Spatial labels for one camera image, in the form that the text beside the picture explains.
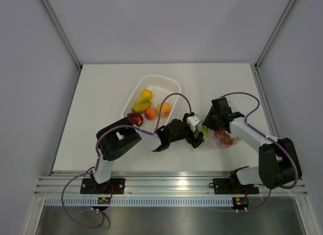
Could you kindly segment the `clear zip top bag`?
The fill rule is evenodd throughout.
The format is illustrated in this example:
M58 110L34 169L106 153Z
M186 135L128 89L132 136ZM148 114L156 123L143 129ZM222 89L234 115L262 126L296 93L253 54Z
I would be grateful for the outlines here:
M223 128L214 131L204 125L201 125L199 130L203 133L203 139L208 147L227 149L241 141L241 138L234 134L228 133Z

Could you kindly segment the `fake orange fruit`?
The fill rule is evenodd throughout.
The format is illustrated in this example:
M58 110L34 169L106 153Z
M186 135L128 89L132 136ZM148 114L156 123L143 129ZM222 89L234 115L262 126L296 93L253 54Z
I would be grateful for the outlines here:
M157 106L157 113L161 117L168 117L172 111L172 106L168 102L164 102L163 105L161 103Z

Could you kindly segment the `fake peach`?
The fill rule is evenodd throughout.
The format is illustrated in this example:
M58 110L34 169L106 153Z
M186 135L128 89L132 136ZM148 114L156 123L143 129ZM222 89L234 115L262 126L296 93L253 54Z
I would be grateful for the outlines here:
M145 118L148 120L155 120L158 117L156 108L150 107L144 112Z

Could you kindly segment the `fake dark red apple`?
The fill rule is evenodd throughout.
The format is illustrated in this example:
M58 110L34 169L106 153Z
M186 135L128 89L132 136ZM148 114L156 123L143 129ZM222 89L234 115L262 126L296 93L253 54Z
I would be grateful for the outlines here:
M129 113L127 115L127 117L131 120L131 122L134 125L136 125L138 127L140 127L143 124L143 122L144 122L142 115L139 114L139 113L135 113L135 112Z

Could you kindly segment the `fake mango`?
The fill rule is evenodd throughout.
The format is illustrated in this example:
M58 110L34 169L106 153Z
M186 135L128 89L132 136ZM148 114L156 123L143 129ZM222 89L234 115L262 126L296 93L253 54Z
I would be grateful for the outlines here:
M150 107L151 107L151 101L150 100L140 100L134 105L132 110L135 113L142 114Z

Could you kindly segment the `fake yellow pear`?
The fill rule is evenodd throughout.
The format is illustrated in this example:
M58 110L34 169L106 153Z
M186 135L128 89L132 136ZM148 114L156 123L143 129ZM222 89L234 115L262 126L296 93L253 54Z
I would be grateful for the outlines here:
M148 100L150 101L153 98L153 93L148 90L148 89L144 89L141 93L141 100Z

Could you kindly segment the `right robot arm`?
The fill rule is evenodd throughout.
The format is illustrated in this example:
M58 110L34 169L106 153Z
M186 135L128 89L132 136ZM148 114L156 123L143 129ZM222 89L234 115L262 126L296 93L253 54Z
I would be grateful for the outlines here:
M258 153L257 166L231 171L229 187L233 192L240 193L251 184L263 184L270 190L292 189L297 185L302 170L292 140L266 135L242 113L233 112L226 97L212 100L202 124L211 131L208 137L219 145L229 147L239 138Z

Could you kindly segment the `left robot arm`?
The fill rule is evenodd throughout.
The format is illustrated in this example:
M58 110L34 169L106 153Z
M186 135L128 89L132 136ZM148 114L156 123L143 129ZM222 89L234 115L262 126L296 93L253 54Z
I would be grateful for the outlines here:
M197 114L187 113L183 120L173 119L153 133L134 125L128 117L101 129L96 134L95 150L98 157L91 187L99 194L105 193L109 188L113 162L138 143L153 152L162 152L170 144L181 140L193 148L199 147L204 142L201 125L202 120Z

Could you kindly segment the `fake red grapes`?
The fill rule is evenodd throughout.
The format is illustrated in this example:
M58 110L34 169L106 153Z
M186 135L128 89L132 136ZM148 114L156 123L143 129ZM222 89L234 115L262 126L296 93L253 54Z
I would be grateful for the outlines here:
M215 131L214 135L218 139L218 141L223 145L231 146L233 144L233 139L224 129Z

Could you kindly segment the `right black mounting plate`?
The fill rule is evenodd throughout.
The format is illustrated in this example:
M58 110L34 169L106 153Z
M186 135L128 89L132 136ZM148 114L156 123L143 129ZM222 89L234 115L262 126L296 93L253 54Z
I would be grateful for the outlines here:
M216 195L257 195L259 188L252 184L232 184L229 178L214 178L212 180L213 190Z

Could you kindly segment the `white perforated plastic basket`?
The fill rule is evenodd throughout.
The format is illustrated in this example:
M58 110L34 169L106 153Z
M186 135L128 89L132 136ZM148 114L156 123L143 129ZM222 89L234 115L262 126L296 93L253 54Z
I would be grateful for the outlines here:
M121 115L122 117L127 117L127 115L132 112L132 108L140 100L142 91L145 89L152 92L153 98L151 100L151 103L152 103L152 107L155 107L155 108L157 108L157 106L168 95L175 92L177 93L181 92L181 86L177 81L160 75L147 75L143 77L139 81L137 86L134 88L131 96L128 99L127 104L125 105L122 111L122 115ZM166 102L170 104L172 109L168 117L160 118L158 127L161 127L169 123L178 98L179 98L178 95L174 95L167 98ZM147 120L144 114L142 114L142 116L143 116L144 122L140 126L140 128L148 132L153 132L157 124L157 118L155 120Z

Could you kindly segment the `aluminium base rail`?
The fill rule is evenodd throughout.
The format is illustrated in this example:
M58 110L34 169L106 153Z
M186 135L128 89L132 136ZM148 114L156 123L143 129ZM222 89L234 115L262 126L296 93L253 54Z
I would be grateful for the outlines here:
M35 196L58 196L64 186L81 171L54 171L38 179ZM226 178L229 172L125 172L114 171L112 178L125 179L124 197L211 197L209 184Z

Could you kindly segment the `right aluminium frame post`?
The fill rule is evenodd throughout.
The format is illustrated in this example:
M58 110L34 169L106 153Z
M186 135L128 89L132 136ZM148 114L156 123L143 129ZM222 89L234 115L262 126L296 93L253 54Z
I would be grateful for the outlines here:
M283 12L281 13L277 23L274 26L273 31L270 34L270 37L268 38L263 50L260 53L260 56L258 57L256 63L254 64L255 69L259 71L261 65L263 64L265 58L267 57L268 53L270 52L276 38L279 36L281 30L283 29L285 23L287 22L293 8L297 4L298 0L288 0Z

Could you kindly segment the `aluminium frame post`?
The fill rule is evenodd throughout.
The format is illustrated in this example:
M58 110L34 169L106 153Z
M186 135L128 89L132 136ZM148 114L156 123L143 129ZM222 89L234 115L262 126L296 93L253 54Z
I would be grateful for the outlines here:
M268 38L263 50L260 53L260 56L258 57L256 63L254 64L255 69L259 71L261 65L263 64L265 58L267 57L268 53L270 52L276 38L279 36L281 30L283 29L285 23L287 22L293 8L297 4L298 0L288 0L283 12L281 13L277 23L274 26L273 31L270 34L270 37Z
M39 0L39 1L40 1L41 5L43 6L46 14L48 15L50 22L52 23L56 33L58 34L59 38L61 39L64 47L66 48L69 56L71 57L74 65L76 66L78 72L81 72L83 65L80 62L75 50L73 49L68 37L66 36L65 31L64 31L56 13L55 13L55 11L54 11L50 1L49 0Z

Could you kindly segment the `left aluminium frame post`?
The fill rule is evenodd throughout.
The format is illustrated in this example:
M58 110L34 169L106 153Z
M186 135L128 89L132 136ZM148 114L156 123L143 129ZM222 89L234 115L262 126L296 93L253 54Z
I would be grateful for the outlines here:
M56 33L58 34L59 38L61 39L64 47L66 48L69 56L71 57L74 65L76 66L78 72L81 72L83 65L80 62L75 50L73 49L68 37L66 36L65 31L64 31L56 13L55 13L55 11L54 11L50 1L49 0L39 0L39 1L40 1L41 5L43 6L46 14L48 15L50 22L52 23Z

